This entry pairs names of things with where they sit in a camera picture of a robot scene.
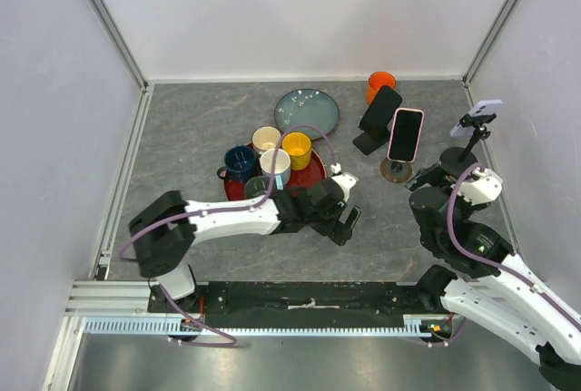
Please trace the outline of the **black tripod phone stand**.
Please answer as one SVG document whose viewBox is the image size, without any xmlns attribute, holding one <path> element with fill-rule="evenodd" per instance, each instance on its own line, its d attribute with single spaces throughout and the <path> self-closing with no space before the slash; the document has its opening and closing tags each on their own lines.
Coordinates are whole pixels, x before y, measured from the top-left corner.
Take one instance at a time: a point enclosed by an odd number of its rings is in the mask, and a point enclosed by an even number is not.
<svg viewBox="0 0 581 391">
<path fill-rule="evenodd" d="M 484 141 L 490 136 L 491 132 L 487 129 L 487 125 L 488 123 L 473 131 L 465 148 L 450 147 L 444 150 L 439 161 L 456 161 L 458 163 L 458 176 L 470 165 L 477 163 L 478 158 L 471 151 L 478 142 Z"/>
</svg>

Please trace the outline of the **pink case phone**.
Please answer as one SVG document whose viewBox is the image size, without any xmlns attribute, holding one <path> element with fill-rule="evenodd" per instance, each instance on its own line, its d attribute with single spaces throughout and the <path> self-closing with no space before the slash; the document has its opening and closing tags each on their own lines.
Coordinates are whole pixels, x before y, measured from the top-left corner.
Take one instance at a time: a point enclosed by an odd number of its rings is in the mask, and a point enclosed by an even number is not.
<svg viewBox="0 0 581 391">
<path fill-rule="evenodd" d="M 424 112 L 398 108 L 395 112 L 387 158 L 391 161 L 413 162 L 416 159 Z"/>
</svg>

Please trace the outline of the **black phone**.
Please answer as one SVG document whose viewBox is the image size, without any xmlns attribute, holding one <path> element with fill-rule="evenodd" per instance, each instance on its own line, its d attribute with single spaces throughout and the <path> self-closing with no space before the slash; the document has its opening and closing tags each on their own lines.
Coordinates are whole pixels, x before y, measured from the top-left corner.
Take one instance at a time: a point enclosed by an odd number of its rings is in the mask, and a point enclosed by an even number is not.
<svg viewBox="0 0 581 391">
<path fill-rule="evenodd" d="M 382 137 L 401 104 L 399 93 L 387 85 L 382 86 L 363 114 L 359 128 L 375 139 Z"/>
</svg>

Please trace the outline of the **purple case phone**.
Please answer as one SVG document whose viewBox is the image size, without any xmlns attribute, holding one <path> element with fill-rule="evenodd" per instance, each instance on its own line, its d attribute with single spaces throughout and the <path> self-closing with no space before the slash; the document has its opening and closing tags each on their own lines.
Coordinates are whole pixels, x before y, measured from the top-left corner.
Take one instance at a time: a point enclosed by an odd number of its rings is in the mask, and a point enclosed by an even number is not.
<svg viewBox="0 0 581 391">
<path fill-rule="evenodd" d="M 475 129 L 494 120 L 502 106 L 503 102 L 499 99 L 479 101 L 450 130 L 450 136 L 453 138 L 470 136 Z"/>
</svg>

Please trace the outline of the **red round tray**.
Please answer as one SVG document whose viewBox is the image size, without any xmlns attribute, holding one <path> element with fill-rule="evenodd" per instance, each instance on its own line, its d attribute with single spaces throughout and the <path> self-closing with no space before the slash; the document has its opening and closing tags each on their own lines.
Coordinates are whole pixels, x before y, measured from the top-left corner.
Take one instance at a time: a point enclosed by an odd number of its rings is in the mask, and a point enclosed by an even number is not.
<svg viewBox="0 0 581 391">
<path fill-rule="evenodd" d="M 256 176 L 265 176 L 262 173 L 261 167 L 260 167 L 260 163 L 259 163 L 259 158 L 260 156 L 258 156 L 255 152 L 256 155 L 256 172 L 254 174 L 253 177 Z M 288 188 L 292 188 L 292 187 L 309 187 L 314 185 L 316 182 L 326 179 L 327 178 L 327 173 L 325 170 L 325 167 L 323 165 L 322 160 L 320 159 L 320 156 L 312 149 L 311 152 L 311 159 L 310 159 L 310 164 L 309 166 L 302 170 L 302 171 L 293 171 L 291 170 L 291 174 L 290 174 L 290 180 L 289 182 L 285 185 L 285 189 Z M 243 194 L 243 190 L 244 190 L 244 186 L 246 183 L 241 184 L 235 181 L 223 181 L 224 182 L 224 190 L 225 190 L 225 194 L 228 200 L 244 200 L 244 194 Z"/>
</svg>

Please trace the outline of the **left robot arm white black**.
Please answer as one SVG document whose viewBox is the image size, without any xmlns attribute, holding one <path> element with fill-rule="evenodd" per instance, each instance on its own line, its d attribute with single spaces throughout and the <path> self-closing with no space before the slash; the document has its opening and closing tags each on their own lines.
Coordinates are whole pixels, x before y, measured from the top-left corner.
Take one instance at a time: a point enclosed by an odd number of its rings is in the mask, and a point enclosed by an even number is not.
<svg viewBox="0 0 581 391">
<path fill-rule="evenodd" d="M 291 234 L 305 227 L 342 246 L 360 216 L 355 206 L 346 221 L 340 221 L 357 182 L 355 176 L 342 173 L 309 188 L 228 202 L 185 200 L 179 191 L 165 192 L 129 223 L 140 275 L 161 283 L 178 311 L 192 311 L 200 292 L 191 266 L 183 262 L 191 246 L 231 236 Z"/>
</svg>

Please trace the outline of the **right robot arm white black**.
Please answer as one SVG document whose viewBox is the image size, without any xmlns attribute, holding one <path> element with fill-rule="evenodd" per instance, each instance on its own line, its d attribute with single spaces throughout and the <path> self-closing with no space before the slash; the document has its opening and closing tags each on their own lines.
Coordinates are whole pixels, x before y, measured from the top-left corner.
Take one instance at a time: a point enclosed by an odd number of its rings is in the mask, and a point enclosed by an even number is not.
<svg viewBox="0 0 581 391">
<path fill-rule="evenodd" d="M 503 338 L 534 362 L 558 390 L 580 387 L 580 313 L 570 307 L 496 231 L 470 216 L 501 194 L 502 179 L 479 162 L 459 174 L 439 163 L 420 170 L 406 184 L 420 243 L 458 272 L 435 266 L 416 289 L 418 306 L 442 307 Z M 480 293 L 467 275 L 499 295 Z"/>
</svg>

